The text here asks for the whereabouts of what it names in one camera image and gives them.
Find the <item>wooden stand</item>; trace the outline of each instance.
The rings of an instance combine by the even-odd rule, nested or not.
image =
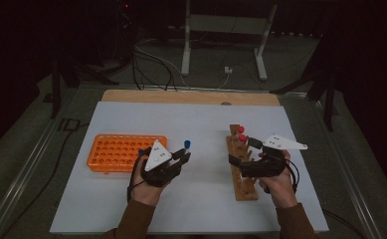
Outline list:
[[[249,146],[243,142],[238,141],[236,133],[239,124],[230,124],[231,135],[227,136],[228,152],[240,158],[242,161],[250,161],[249,157],[252,154],[248,151]],[[240,169],[231,165],[231,172],[233,175],[234,191],[236,193],[237,201],[253,201],[258,200],[259,195],[255,190],[256,179],[249,177],[242,177]]]

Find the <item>brown sleeve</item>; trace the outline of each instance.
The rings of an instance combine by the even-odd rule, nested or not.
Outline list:
[[[283,239],[317,238],[301,203],[294,207],[277,208],[277,215]]]
[[[101,239],[144,239],[155,207],[130,200],[117,228],[102,234]]]

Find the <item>hand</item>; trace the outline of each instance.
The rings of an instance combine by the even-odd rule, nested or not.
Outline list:
[[[140,175],[141,167],[143,165],[144,160],[145,157],[141,158],[137,164],[137,167],[134,169],[132,185],[136,185],[137,183],[140,183],[144,180]],[[159,201],[159,197],[166,185],[162,187],[155,187],[147,184],[147,182],[144,181],[133,187],[133,189],[131,190],[131,199],[144,203],[146,205],[156,207]]]
[[[284,158],[290,162],[290,154],[283,150]],[[298,204],[290,178],[290,172],[284,169],[278,176],[260,177],[259,185],[264,189],[269,189],[276,208],[293,207]]]

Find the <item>dark floor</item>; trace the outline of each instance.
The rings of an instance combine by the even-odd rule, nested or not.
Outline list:
[[[308,37],[271,36],[264,51],[264,61],[269,79],[262,82],[254,62],[253,48],[257,38],[239,38],[225,42],[195,43],[191,54],[190,75],[182,77],[181,67],[183,41],[171,39],[167,42],[147,40],[136,45],[138,52],[153,55],[166,62],[174,76],[177,90],[185,91],[246,91],[267,93],[299,79],[312,50],[318,40]],[[136,53],[140,72],[136,80],[140,87],[160,90],[169,80],[167,70],[161,64],[151,62],[148,56]],[[224,67],[232,67],[228,76]],[[51,222],[61,195],[70,176],[73,163],[84,139],[86,127],[74,132],[68,140],[68,132],[58,131],[62,119],[77,119],[81,123],[90,121],[96,103],[107,89],[137,89],[131,66],[109,76],[119,84],[107,86],[86,79],[78,89],[63,87],[63,107],[56,119],[50,119],[52,106],[42,102],[51,92],[51,77],[39,84],[40,96],[27,108],[21,118],[0,140],[0,234],[16,219],[5,238],[98,238],[98,235],[53,235],[49,233]],[[305,141],[312,150],[302,153],[312,178],[322,208],[327,209],[351,223],[366,234],[366,238],[387,238],[387,180],[371,152],[364,136],[348,111],[341,93],[336,92],[334,131],[326,130],[321,120],[321,102],[310,102],[305,93],[311,83],[300,86],[288,94],[279,96],[285,107],[295,137]],[[45,191],[29,204],[43,185],[49,180],[60,159],[57,173]],[[13,181],[21,168],[27,180]],[[14,188],[15,194],[6,197]],[[320,238],[358,238],[357,234],[343,223],[326,216],[329,232]],[[164,235],[150,238],[279,238],[278,232],[259,235]]]

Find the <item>red cap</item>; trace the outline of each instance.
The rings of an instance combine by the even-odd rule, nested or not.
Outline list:
[[[247,140],[247,137],[244,134],[239,135],[239,141],[245,142]]]
[[[243,133],[245,131],[245,128],[243,126],[239,126],[239,128],[237,128],[237,132],[239,133]]]

